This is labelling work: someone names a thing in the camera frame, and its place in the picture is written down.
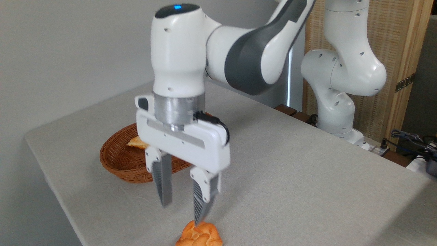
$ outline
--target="wicker basket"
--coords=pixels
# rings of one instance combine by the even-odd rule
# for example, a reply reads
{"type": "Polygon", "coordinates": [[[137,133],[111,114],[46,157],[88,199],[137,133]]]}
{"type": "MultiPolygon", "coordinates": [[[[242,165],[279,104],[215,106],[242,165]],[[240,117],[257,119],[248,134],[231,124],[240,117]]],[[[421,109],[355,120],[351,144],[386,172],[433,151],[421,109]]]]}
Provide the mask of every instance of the wicker basket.
{"type": "MultiPolygon", "coordinates": [[[[120,179],[129,183],[146,183],[153,181],[152,174],[146,169],[144,150],[127,146],[138,136],[136,123],[129,125],[112,135],[100,149],[100,162],[103,167],[120,179]]],[[[191,164],[172,157],[172,171],[178,172],[191,164]]]]}

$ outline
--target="white wall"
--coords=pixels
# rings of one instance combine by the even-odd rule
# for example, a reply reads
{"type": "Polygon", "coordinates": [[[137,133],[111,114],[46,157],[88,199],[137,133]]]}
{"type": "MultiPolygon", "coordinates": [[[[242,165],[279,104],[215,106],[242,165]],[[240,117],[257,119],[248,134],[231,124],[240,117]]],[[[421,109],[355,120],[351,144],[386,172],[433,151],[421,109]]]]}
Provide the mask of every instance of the white wall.
{"type": "MultiPolygon", "coordinates": [[[[272,0],[187,0],[256,27],[272,0]]],[[[23,135],[153,80],[149,33],[169,0],[0,0],[0,245],[79,245],[23,135]]]]}

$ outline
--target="wooden panel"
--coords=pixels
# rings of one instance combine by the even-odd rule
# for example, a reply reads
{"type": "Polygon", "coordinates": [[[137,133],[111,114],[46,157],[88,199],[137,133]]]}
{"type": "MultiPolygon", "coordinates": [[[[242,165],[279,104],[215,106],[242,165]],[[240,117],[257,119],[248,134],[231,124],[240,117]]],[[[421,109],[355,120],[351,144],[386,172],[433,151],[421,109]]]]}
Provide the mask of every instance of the wooden panel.
{"type": "MultiPolygon", "coordinates": [[[[433,0],[414,1],[413,14],[410,19],[407,40],[402,53],[401,69],[397,76],[398,81],[415,73],[417,69],[432,5],[433,0]]],[[[398,139],[390,138],[390,132],[393,129],[402,128],[412,86],[413,84],[403,88],[399,92],[394,93],[393,96],[385,137],[395,143],[397,143],[398,139]]]]}

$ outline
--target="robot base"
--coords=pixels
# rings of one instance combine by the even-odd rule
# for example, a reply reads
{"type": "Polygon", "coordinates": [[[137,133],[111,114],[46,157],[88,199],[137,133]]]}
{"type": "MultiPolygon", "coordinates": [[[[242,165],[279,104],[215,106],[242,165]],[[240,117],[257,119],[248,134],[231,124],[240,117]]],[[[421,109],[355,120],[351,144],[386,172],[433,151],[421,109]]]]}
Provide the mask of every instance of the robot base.
{"type": "Polygon", "coordinates": [[[365,150],[369,150],[370,145],[364,141],[364,136],[361,132],[357,131],[356,129],[352,128],[347,133],[343,134],[333,134],[336,137],[339,137],[341,139],[344,139],[348,141],[349,143],[356,145],[358,147],[361,147],[365,150]]]}

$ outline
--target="woven screen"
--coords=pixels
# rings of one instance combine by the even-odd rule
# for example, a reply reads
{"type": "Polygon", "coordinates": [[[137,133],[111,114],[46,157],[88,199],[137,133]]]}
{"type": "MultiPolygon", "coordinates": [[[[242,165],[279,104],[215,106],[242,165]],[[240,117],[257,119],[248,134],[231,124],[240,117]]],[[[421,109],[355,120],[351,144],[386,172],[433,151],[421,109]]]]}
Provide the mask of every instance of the woven screen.
{"type": "MultiPolygon", "coordinates": [[[[306,25],[305,52],[312,49],[333,49],[323,35],[324,0],[316,1],[306,25]]],[[[381,140],[386,131],[388,115],[399,73],[399,61],[411,16],[411,1],[371,0],[368,16],[368,39],[376,57],[387,70],[384,88],[373,97],[354,96],[354,128],[365,137],[381,140]]],[[[308,83],[304,85],[304,112],[317,113],[317,102],[308,83]]]]}

